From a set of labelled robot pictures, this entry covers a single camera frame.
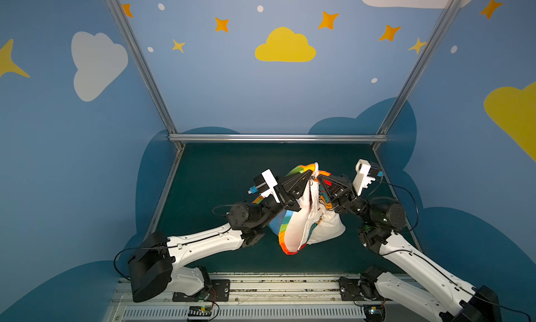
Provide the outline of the rainbow white red children's jacket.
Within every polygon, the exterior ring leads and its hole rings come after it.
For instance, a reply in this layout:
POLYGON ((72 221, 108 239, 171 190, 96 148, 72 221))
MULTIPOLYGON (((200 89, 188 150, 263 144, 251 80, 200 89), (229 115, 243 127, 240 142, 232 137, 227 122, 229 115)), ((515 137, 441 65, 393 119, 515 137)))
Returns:
POLYGON ((269 223, 270 230, 278 236, 279 246, 287 255, 297 254, 306 245, 325 242, 342 235, 346 227, 339 214, 320 199, 319 175, 331 175, 319 169, 318 163, 298 165, 288 174, 311 170, 312 178, 298 200, 301 210, 284 210, 269 223))

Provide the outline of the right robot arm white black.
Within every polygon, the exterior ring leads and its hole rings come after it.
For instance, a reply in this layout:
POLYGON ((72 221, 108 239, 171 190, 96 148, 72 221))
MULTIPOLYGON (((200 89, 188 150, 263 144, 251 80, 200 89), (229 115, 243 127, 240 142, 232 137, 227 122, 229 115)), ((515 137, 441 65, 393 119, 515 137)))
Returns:
POLYGON ((362 297, 389 299, 429 321, 501 321, 498 295, 489 287, 474 287, 439 266, 403 236, 406 211, 398 200, 358 195, 346 177, 320 175, 325 192, 337 213, 358 216, 359 237, 368 251, 391 261, 412 277, 417 287, 402 282, 384 268, 372 266, 360 275, 362 297))

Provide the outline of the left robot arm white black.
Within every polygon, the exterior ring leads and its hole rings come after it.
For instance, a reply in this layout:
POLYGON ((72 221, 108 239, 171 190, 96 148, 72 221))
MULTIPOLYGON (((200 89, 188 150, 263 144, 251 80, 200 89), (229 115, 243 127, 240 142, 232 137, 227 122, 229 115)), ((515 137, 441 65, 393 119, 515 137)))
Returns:
POLYGON ((261 196, 259 203, 236 203, 226 214, 227 224, 193 235, 150 234, 128 258, 134 302, 145 302, 167 288, 190 297, 201 297, 212 290, 204 267, 188 265, 221 252, 235 251, 259 242, 269 223, 284 211, 299 212, 299 198, 314 180, 311 170, 275 178, 266 170, 254 180, 251 193, 261 196))

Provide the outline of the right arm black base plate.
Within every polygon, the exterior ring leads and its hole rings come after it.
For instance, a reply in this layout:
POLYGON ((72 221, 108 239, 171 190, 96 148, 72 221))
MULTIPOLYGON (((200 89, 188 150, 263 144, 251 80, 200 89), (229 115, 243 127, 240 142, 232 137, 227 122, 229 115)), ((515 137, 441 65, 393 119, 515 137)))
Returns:
POLYGON ((342 301, 383 301, 385 298, 368 279, 340 277, 339 293, 342 301))

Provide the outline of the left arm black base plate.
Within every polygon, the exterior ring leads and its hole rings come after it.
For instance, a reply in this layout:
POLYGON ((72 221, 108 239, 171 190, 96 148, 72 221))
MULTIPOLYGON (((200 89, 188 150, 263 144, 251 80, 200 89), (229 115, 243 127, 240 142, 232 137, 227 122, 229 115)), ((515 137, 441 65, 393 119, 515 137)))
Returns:
POLYGON ((212 280, 212 284, 198 294, 186 295, 174 292, 173 302, 227 302, 230 296, 230 280, 212 280))

